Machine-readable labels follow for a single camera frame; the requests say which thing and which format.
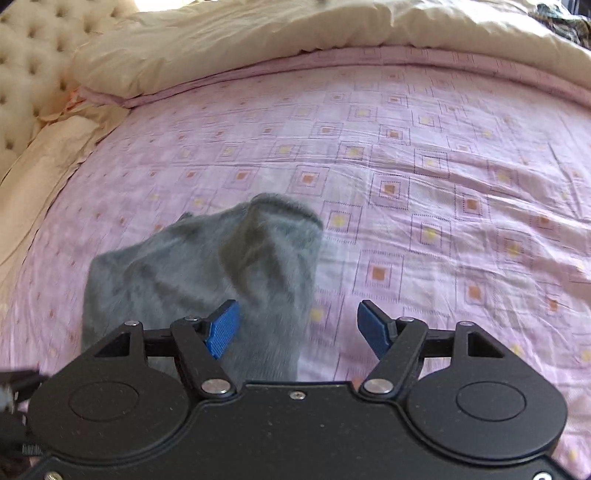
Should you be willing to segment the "grey argyle knit sweater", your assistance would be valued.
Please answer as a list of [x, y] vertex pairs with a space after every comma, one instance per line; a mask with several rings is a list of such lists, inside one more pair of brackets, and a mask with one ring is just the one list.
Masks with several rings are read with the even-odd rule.
[[91, 261], [81, 347], [128, 320], [166, 329], [235, 300], [239, 327], [221, 357], [224, 371], [236, 384], [294, 381], [322, 232], [314, 210], [274, 194], [214, 215], [184, 213], [147, 240]]

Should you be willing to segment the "pink patterned bed sheet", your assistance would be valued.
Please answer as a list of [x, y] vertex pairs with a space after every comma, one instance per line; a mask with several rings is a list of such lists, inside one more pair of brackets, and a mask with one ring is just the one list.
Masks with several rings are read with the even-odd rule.
[[496, 58], [334, 50], [134, 109], [40, 227], [2, 366], [54, 371], [77, 353], [94, 256], [267, 192], [325, 226], [301, 379], [370, 370], [360, 300], [436, 328], [473, 321], [561, 390], [556, 454], [589, 474], [590, 94]]

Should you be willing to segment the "beige pillow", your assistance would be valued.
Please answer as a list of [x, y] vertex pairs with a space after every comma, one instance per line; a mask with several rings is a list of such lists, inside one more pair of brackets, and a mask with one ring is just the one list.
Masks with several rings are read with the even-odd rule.
[[42, 217], [69, 176], [129, 111], [82, 101], [49, 117], [1, 182], [1, 282], [19, 269]]

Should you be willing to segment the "beige duvet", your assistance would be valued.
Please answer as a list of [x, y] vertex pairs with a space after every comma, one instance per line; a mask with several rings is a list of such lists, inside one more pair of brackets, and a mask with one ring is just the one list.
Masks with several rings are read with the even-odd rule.
[[82, 45], [83, 87], [129, 99], [259, 62], [344, 47], [414, 46], [516, 61], [580, 87], [590, 53], [517, 1], [216, 1], [140, 12]]

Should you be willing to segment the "beige tufted headboard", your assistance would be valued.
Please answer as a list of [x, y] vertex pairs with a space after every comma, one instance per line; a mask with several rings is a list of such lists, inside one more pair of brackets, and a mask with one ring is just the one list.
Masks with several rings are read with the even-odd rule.
[[70, 71], [79, 46], [135, 13], [132, 1], [3, 1], [0, 26], [1, 174], [5, 175], [60, 112], [78, 83]]

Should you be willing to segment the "dark patterned cloth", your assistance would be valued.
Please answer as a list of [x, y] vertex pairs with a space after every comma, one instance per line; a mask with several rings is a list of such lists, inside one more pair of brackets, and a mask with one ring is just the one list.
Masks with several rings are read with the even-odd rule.
[[590, 19], [572, 14], [562, 4], [538, 3], [528, 15], [556, 35], [570, 42], [590, 48]]

